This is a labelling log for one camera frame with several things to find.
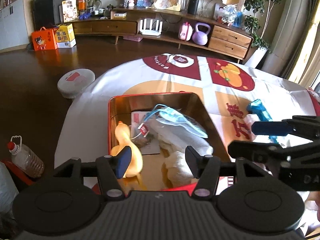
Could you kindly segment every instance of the orange gift box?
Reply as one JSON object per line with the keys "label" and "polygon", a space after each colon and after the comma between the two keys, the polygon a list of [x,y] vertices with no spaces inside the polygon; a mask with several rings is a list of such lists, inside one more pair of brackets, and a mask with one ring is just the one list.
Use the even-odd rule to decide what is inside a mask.
{"label": "orange gift box", "polygon": [[35,50],[57,49],[58,45],[54,36],[55,32],[56,29],[46,29],[45,27],[33,32],[31,36]]}

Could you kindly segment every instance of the yellow rubber duck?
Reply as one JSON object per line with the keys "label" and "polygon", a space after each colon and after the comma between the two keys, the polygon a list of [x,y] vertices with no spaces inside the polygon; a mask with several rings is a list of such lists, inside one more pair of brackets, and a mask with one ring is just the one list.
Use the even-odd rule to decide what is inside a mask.
{"label": "yellow rubber duck", "polygon": [[125,123],[119,121],[116,129],[115,136],[119,142],[119,145],[114,146],[111,149],[111,155],[117,156],[118,153],[125,147],[129,146],[131,148],[132,156],[131,162],[127,171],[124,174],[124,178],[130,178],[138,176],[143,167],[142,154],[139,148],[130,140],[130,128]]}

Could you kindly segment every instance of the cabinet drawer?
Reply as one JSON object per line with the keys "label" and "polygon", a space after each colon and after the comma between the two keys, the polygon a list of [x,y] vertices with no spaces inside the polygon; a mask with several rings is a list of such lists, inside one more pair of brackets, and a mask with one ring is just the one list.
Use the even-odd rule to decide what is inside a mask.
{"label": "cabinet drawer", "polygon": [[248,48],[251,43],[251,38],[219,26],[214,26],[211,36],[245,48]]}
{"label": "cabinet drawer", "polygon": [[237,58],[244,58],[247,53],[246,48],[241,47],[237,44],[233,44],[228,41],[220,40],[215,37],[210,38],[209,46],[210,49],[214,49],[220,51],[221,53],[225,53],[227,55],[231,55]]}
{"label": "cabinet drawer", "polygon": [[72,25],[73,25],[73,31],[75,34],[92,32],[91,22],[76,22],[76,23],[73,23]]}
{"label": "cabinet drawer", "polygon": [[92,32],[137,34],[137,23],[126,21],[96,21],[92,22]]}

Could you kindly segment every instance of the blue face mask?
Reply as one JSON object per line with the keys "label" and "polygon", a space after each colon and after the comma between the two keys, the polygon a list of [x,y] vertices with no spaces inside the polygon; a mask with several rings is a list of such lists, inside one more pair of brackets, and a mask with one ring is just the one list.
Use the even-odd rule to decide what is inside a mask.
{"label": "blue face mask", "polygon": [[150,117],[157,114],[156,120],[163,124],[174,125],[174,126],[182,126],[190,133],[197,135],[202,138],[207,138],[208,135],[205,132],[204,128],[194,119],[185,116],[179,111],[168,107],[166,105],[158,104],[156,105],[150,113],[146,114],[144,122],[146,122]]}

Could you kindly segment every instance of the black smart speaker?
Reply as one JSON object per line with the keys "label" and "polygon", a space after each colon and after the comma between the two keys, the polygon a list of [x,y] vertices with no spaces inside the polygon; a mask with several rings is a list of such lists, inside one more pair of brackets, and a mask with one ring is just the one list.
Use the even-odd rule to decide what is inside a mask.
{"label": "black smart speaker", "polygon": [[198,3],[199,3],[199,0],[189,0],[187,13],[196,15],[197,9],[198,9]]}

